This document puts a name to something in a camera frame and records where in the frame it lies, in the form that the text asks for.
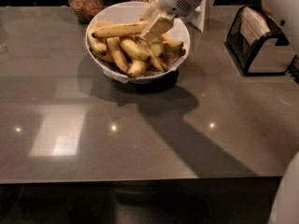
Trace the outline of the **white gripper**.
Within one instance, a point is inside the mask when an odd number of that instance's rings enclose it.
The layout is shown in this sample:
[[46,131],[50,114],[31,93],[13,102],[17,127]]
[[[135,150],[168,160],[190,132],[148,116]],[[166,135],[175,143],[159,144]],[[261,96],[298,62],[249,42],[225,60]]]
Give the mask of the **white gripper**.
[[177,16],[186,17],[200,6],[202,0],[158,0],[147,3],[142,9],[140,20],[149,21],[140,37],[151,41],[159,38],[174,26]]

